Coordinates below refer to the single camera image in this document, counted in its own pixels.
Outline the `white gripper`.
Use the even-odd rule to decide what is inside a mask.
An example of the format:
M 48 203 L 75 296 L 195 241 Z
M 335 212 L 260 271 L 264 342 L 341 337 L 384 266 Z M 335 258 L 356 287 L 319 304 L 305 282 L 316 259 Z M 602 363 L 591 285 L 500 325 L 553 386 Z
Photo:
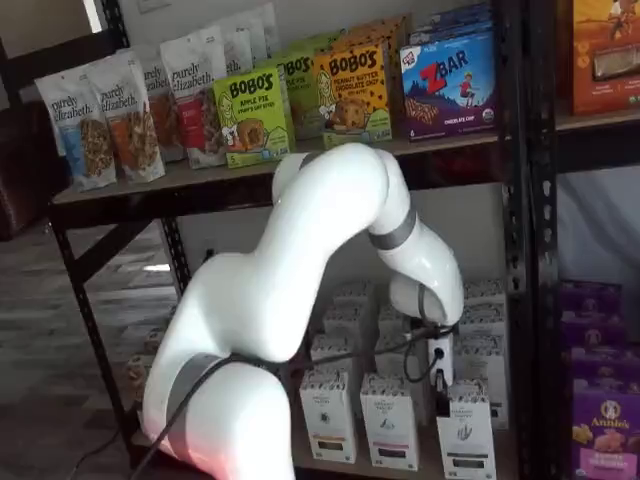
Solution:
M 430 384 L 435 390 L 435 412 L 437 417 L 450 416 L 448 387 L 454 380 L 453 345 L 452 334 L 427 341 Z

